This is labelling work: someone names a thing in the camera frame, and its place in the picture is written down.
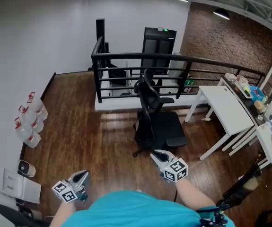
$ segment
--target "office chair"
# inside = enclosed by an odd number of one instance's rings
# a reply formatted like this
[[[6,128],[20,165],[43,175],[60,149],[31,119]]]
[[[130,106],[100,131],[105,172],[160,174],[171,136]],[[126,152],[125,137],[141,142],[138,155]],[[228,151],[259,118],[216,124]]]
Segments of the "office chair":
[[[170,97],[160,97],[151,86],[154,72],[145,69],[144,76],[140,75],[134,86],[134,91],[140,98],[142,111],[138,112],[138,120],[134,124],[135,140],[140,149],[133,153],[136,157],[144,150],[174,149],[185,146],[185,137],[176,112],[159,112],[163,104],[173,103]]]
[[[49,227],[51,222],[44,220],[34,220],[23,213],[0,204],[0,214],[17,227]]]

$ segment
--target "desk leg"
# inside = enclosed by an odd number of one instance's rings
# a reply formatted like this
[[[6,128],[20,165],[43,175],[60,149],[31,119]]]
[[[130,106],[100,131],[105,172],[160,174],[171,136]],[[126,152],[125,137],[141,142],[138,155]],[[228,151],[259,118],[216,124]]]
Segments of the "desk leg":
[[[222,148],[222,151],[227,150],[229,147],[231,147],[234,143],[236,143],[245,133],[247,130],[239,133],[230,143],[228,143],[225,147]]]
[[[238,150],[240,150],[244,145],[246,145],[249,141],[251,141],[256,136],[256,133],[254,132],[251,136],[249,136],[241,145],[236,147],[233,151],[229,153],[229,156],[232,156],[235,154]]]
[[[205,118],[209,118],[211,116],[212,112],[213,112],[213,108],[211,107],[211,109],[206,114]]]
[[[202,92],[201,92],[201,90],[199,90],[199,92],[198,92],[196,98],[194,99],[194,102],[193,102],[193,104],[192,104],[192,106],[191,106],[191,108],[190,108],[187,116],[184,119],[185,122],[188,122],[189,119],[191,118],[194,110],[196,109],[196,107],[197,107],[197,105],[198,105],[198,103],[200,101],[201,96],[202,96]]]
[[[200,160],[204,160],[208,157],[212,152],[218,149],[225,141],[229,139],[230,135],[224,135],[213,147],[211,147],[208,151],[206,151],[201,157]]]
[[[255,132],[256,128],[257,128],[256,126],[253,126],[253,128],[241,140],[239,140],[239,142],[237,142],[232,148],[235,149],[240,144],[242,144],[242,142],[244,142],[249,136],[251,136]]]
[[[260,169],[263,169],[264,167],[268,166],[271,162],[265,158],[264,160],[260,161],[258,165],[260,166]]]
[[[255,143],[258,140],[258,137],[255,137],[251,142],[249,142],[249,145],[251,146],[253,143]]]
[[[220,81],[218,82],[218,85],[217,86],[222,86],[224,83],[223,83],[223,78],[220,79]]]

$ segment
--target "plastic bottle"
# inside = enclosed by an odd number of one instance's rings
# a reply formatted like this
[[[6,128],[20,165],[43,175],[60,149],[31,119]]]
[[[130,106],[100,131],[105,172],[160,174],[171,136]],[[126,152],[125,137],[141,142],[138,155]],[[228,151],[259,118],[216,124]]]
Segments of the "plastic bottle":
[[[41,137],[38,133],[33,131],[33,128],[30,125],[22,125],[20,118],[15,119],[15,125],[16,135],[19,139],[32,148],[38,145]]]
[[[33,130],[37,133],[43,130],[44,124],[34,111],[24,106],[20,106],[19,111],[21,112],[21,121],[24,125],[31,125]]]
[[[40,120],[42,121],[46,120],[48,115],[47,110],[41,99],[35,96],[35,92],[31,92],[28,95],[27,106],[30,107],[31,110],[36,112]]]

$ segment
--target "forearm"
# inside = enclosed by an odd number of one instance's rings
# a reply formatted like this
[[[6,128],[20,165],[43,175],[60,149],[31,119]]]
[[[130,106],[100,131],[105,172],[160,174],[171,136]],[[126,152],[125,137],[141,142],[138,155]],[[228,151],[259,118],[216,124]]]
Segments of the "forearm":
[[[181,179],[175,186],[186,207],[198,210],[204,207],[215,206],[215,203],[209,197],[196,189],[186,178]]]
[[[74,202],[70,203],[63,202],[60,205],[56,215],[54,216],[50,227],[60,227],[75,212],[76,207]]]

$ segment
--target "black door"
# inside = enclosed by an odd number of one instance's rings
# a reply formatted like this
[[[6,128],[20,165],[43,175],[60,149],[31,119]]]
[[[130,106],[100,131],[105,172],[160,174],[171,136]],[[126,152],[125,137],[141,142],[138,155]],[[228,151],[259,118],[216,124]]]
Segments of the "black door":
[[[175,30],[145,28],[143,53],[172,54],[175,44]],[[141,67],[169,67],[170,60],[142,59]],[[167,70],[156,70],[155,74],[167,74]]]

